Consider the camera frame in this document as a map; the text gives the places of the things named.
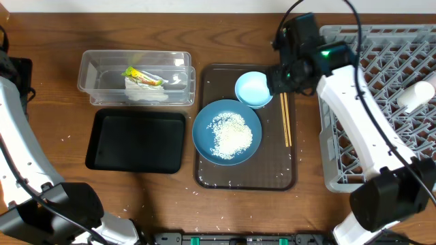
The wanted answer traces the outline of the light blue bowl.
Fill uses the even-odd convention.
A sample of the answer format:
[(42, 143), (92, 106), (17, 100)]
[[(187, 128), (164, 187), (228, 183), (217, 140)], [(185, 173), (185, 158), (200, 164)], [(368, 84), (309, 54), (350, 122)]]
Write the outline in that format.
[(273, 98), (267, 86), (266, 74), (259, 71), (249, 71), (241, 75), (234, 90), (237, 99), (253, 109), (264, 107)]

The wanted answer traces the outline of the green yellow snack wrapper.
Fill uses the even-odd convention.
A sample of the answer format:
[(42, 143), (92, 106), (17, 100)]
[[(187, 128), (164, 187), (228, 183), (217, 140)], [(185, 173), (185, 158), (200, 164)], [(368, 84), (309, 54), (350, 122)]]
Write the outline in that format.
[(121, 75), (129, 78), (136, 84), (160, 86), (164, 83), (162, 79), (152, 78), (151, 75), (146, 75), (144, 72), (138, 71), (133, 67), (128, 67)]

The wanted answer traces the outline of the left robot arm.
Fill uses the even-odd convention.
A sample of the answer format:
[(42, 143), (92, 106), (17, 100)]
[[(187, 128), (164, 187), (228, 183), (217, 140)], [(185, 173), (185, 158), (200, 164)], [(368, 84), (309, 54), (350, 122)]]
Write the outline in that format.
[(132, 220), (105, 212), (89, 184), (66, 182), (51, 165), (27, 118), (32, 62), (10, 58), (1, 37), (2, 234), (29, 244), (145, 244)]

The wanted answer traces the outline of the large dark blue plate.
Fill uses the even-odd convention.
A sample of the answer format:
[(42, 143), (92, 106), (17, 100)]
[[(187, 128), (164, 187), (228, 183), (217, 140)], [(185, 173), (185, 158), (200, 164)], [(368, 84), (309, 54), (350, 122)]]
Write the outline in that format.
[[(206, 129), (212, 119), (223, 112), (240, 114), (253, 134), (251, 146), (230, 160), (220, 159), (212, 155), (210, 148), (213, 147), (213, 134)], [(262, 126), (257, 114), (251, 108), (239, 101), (222, 99), (208, 104), (200, 111), (194, 121), (192, 135), (194, 145), (202, 157), (217, 165), (231, 166), (238, 165), (253, 156), (262, 139)]]

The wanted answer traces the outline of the white tissue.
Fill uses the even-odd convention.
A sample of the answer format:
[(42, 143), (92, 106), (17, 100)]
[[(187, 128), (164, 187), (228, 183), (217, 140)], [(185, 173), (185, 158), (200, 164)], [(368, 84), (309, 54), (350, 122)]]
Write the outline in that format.
[(132, 101), (165, 101), (168, 99), (162, 86), (137, 84), (129, 78), (125, 79), (125, 94)]

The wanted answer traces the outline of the wooden chopstick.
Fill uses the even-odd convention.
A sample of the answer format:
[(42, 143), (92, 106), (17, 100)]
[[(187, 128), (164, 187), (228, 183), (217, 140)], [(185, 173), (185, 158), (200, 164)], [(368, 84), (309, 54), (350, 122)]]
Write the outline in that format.
[(288, 134), (288, 140), (289, 145), (292, 146), (292, 134), (291, 134), (291, 125), (290, 125), (290, 113), (289, 113), (289, 102), (288, 102), (288, 96), (287, 93), (283, 93), (283, 100), (284, 100), (284, 106), (285, 106), (285, 119), (287, 123), (287, 134)]
[(286, 122), (287, 117), (285, 115), (285, 103), (284, 103), (283, 93), (280, 93), (280, 102), (281, 102), (281, 115), (283, 121), (283, 132), (285, 137), (285, 147), (290, 147), (290, 140), (287, 132), (287, 122)]

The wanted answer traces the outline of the white cup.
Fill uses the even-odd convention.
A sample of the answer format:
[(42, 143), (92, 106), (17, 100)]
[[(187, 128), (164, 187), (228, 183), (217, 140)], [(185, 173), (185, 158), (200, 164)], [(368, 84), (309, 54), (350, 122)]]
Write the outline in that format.
[(400, 108), (405, 108), (406, 113), (411, 113), (434, 96), (435, 87), (430, 82), (419, 81), (403, 91), (397, 98), (397, 104)]

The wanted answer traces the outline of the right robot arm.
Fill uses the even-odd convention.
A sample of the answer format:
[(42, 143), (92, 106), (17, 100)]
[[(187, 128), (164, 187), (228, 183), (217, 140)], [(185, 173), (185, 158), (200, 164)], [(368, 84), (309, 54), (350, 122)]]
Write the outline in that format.
[(317, 95), (358, 155), (365, 182), (351, 193), (351, 212), (332, 232), (337, 244), (368, 244), (435, 201), (435, 162), (417, 158), (386, 120), (367, 87), (358, 50), (327, 43), (310, 13), (283, 18), (272, 47), (280, 62), (266, 72), (270, 93)]

